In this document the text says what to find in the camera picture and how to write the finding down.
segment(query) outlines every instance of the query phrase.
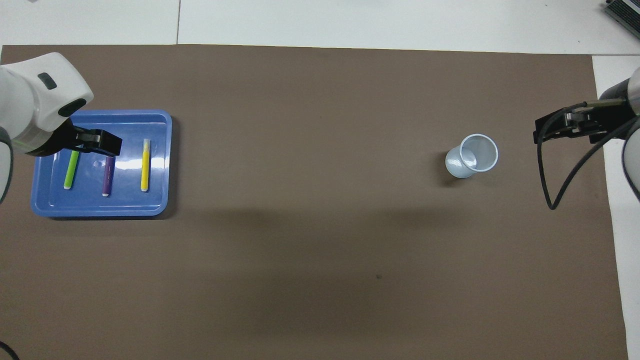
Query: black cable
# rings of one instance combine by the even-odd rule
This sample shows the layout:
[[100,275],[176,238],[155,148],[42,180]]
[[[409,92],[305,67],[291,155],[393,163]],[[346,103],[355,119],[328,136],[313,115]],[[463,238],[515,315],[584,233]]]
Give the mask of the black cable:
[[586,102],[581,102],[579,104],[576,104],[576,105],[573,105],[573,106],[569,106],[567,108],[562,109],[561,111],[559,111],[556,114],[554,114],[553,116],[551,116],[547,120],[545,125],[542,127],[542,129],[540,129],[540,133],[538,133],[538,169],[540,170],[540,182],[542,183],[542,191],[545,193],[545,200],[547,201],[547,206],[551,210],[555,210],[558,207],[558,204],[560,204],[560,200],[562,199],[562,196],[564,195],[564,192],[566,191],[567,187],[569,187],[569,183],[573,180],[573,177],[576,175],[578,170],[580,170],[580,168],[582,168],[582,166],[585,164],[585,162],[587,162],[587,160],[596,151],[598,151],[601,147],[603,147],[604,144],[607,143],[609,140],[611,140],[611,139],[613,139],[613,138],[615,138],[615,137],[617,137],[619,135],[622,135],[625,131],[628,131],[629,128],[631,127],[631,125],[633,125],[633,123],[635,122],[635,119],[629,120],[628,122],[624,123],[623,125],[621,125],[617,129],[615,129],[614,131],[612,131],[609,134],[607,134],[607,136],[603,137],[599,142],[597,142],[580,159],[580,161],[578,161],[578,163],[575,164],[575,166],[573,167],[573,169],[571,170],[569,175],[564,180],[564,182],[562,184],[562,187],[560,187],[560,191],[558,192],[558,195],[556,196],[556,199],[552,203],[551,202],[551,198],[549,196],[549,190],[547,189],[547,180],[545,178],[545,168],[544,168],[544,166],[542,164],[542,143],[544,141],[544,136],[547,133],[549,127],[551,125],[553,125],[553,123],[555,123],[556,121],[561,119],[562,116],[564,116],[564,114],[568,113],[569,111],[575,110],[577,108],[585,108],[585,107],[587,107],[587,103]]
[[13,360],[20,360],[18,354],[16,354],[15,351],[13,351],[13,349],[9,347],[9,345],[3,343],[2,341],[0,341],[0,348],[6,351],[6,353],[9,354],[9,356],[11,356]]

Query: marker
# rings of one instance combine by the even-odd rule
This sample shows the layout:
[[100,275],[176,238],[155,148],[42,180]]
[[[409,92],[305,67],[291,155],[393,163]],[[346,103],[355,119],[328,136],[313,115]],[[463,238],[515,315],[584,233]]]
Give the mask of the marker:
[[104,177],[102,178],[102,196],[107,197],[111,194],[111,184],[113,183],[113,169],[116,160],[113,156],[107,156],[104,162]]
[[140,179],[140,190],[147,192],[149,190],[149,152],[151,148],[151,140],[145,139],[142,148],[142,178]]
[[74,176],[76,174],[76,165],[78,164],[79,152],[72,150],[71,158],[69,159],[69,166],[67,166],[67,176],[65,176],[65,189],[71,189],[71,185],[74,183]]

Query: white floor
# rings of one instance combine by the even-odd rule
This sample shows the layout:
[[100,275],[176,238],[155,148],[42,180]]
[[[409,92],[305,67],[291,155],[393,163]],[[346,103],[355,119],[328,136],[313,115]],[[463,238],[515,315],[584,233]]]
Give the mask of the white floor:
[[[604,0],[1,0],[8,44],[240,44],[605,55],[598,93],[640,67]],[[630,359],[640,360],[640,204],[605,147]]]

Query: brown mat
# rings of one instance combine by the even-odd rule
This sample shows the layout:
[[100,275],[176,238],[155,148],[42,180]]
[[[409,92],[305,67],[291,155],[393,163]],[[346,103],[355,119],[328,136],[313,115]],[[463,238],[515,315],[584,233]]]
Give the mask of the brown mat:
[[[589,56],[210,45],[64,54],[91,109],[174,116],[164,220],[55,221],[17,156],[0,340],[24,359],[622,359],[598,154],[557,211],[534,119],[594,99]],[[492,171],[444,154],[480,132]],[[550,187],[589,147],[548,144]]]

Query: blue tray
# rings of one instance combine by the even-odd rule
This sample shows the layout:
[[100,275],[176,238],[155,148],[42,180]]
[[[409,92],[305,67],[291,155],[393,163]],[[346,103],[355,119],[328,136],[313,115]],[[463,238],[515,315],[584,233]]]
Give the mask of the blue tray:
[[[169,199],[171,116],[163,110],[79,110],[74,125],[104,129],[122,138],[116,157],[113,187],[102,196],[105,155],[81,153],[70,190],[63,188],[70,150],[36,159],[31,209],[43,217],[152,217]],[[151,139],[149,190],[140,190],[142,145]]]

